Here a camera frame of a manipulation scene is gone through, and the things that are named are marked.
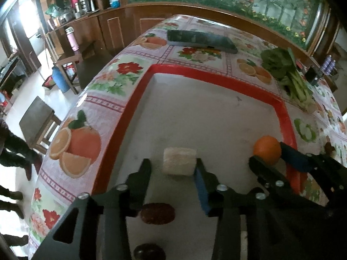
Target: screw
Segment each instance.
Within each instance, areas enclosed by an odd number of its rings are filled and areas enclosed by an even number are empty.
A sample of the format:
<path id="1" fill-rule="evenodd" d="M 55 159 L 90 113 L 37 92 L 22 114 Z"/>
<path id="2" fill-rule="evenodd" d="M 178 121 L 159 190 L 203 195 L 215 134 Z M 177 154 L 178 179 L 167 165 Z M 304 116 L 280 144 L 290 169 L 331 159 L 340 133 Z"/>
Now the screw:
<path id="1" fill-rule="evenodd" d="M 256 193 L 255 195 L 256 199 L 262 200 L 266 198 L 266 194 L 263 192 Z"/>
<path id="2" fill-rule="evenodd" d="M 276 184 L 277 187 L 283 187 L 284 186 L 284 182 L 281 181 L 281 180 L 276 181 L 275 184 Z"/>
<path id="3" fill-rule="evenodd" d="M 227 191 L 227 190 L 228 190 L 228 186 L 226 186 L 226 185 L 219 184 L 219 185 L 217 186 L 217 191 L 225 192 L 225 191 Z"/>
<path id="4" fill-rule="evenodd" d="M 87 199 L 89 197 L 89 193 L 87 192 L 81 192 L 79 195 L 78 195 L 78 198 L 79 199 Z"/>
<path id="5" fill-rule="evenodd" d="M 126 184 L 119 184 L 116 186 L 116 190 L 120 192 L 124 192 L 128 189 L 128 186 Z"/>

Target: blue container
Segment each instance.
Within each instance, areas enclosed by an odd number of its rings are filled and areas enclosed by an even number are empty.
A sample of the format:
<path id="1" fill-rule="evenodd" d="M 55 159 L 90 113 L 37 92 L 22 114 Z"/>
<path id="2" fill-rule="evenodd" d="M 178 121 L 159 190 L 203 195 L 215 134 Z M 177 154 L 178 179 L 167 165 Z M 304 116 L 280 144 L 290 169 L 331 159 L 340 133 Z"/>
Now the blue container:
<path id="1" fill-rule="evenodd" d="M 63 93 L 67 92 L 70 89 L 70 87 L 66 83 L 63 75 L 61 75 L 59 68 L 58 67 L 52 67 L 52 71 L 53 71 L 52 78 L 53 78 L 54 82 L 57 84 L 60 91 L 62 91 Z"/>

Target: pink thermos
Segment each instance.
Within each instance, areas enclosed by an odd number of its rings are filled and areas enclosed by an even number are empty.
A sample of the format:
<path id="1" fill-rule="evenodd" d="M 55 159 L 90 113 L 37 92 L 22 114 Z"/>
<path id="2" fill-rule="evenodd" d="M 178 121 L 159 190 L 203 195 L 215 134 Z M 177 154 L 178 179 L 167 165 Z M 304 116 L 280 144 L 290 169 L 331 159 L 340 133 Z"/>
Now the pink thermos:
<path id="1" fill-rule="evenodd" d="M 65 32 L 72 50 L 77 51 L 79 49 L 79 45 L 77 44 L 76 38 L 74 36 L 74 29 L 72 27 L 68 27 L 67 29 L 65 29 Z"/>

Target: tiled floor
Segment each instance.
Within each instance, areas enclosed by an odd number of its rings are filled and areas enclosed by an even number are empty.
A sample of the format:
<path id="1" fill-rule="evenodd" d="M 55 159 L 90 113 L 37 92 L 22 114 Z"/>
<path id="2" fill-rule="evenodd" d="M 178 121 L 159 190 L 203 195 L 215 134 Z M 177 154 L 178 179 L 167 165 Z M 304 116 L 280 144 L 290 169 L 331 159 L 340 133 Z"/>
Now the tiled floor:
<path id="1" fill-rule="evenodd" d="M 44 78 L 52 74 L 52 62 L 48 55 L 49 62 L 47 64 L 45 53 L 39 55 L 39 60 L 42 64 L 40 72 Z M 24 113 L 35 99 L 39 96 L 45 103 L 54 109 L 55 114 L 62 120 L 69 111 L 72 104 L 77 100 L 77 95 L 73 94 L 71 90 L 62 93 L 57 86 L 54 86 L 51 91 L 45 91 L 42 87 L 43 79 L 38 72 L 32 74 L 25 80 L 20 87 L 19 93 L 11 109 L 6 116 L 6 122 L 15 135 L 23 138 L 22 131 L 19 127 L 19 122 Z M 25 171 L 15 167 L 3 167 L 0 165 L 0 185 L 8 188 L 11 191 L 19 190 L 24 195 L 23 202 L 20 205 L 23 207 L 25 220 L 20 220 L 16 213 L 0 210 L 0 232 L 2 234 L 11 234 L 22 236 L 27 233 L 28 226 L 26 221 L 29 218 L 31 198 L 35 189 L 37 174 L 32 168 L 32 179 L 27 181 Z M 0 196 L 1 200 L 12 201 L 11 199 Z M 13 247 L 17 256 L 26 255 L 25 247 Z"/>

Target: beige cube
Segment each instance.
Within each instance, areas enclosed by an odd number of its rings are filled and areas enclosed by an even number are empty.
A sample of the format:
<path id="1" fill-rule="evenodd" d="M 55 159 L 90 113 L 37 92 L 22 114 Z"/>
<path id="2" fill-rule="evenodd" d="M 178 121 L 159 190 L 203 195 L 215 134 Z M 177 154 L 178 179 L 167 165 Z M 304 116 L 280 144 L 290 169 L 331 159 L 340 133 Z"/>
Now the beige cube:
<path id="1" fill-rule="evenodd" d="M 191 176 L 196 165 L 196 150 L 188 148 L 166 148 L 164 150 L 163 173 Z"/>

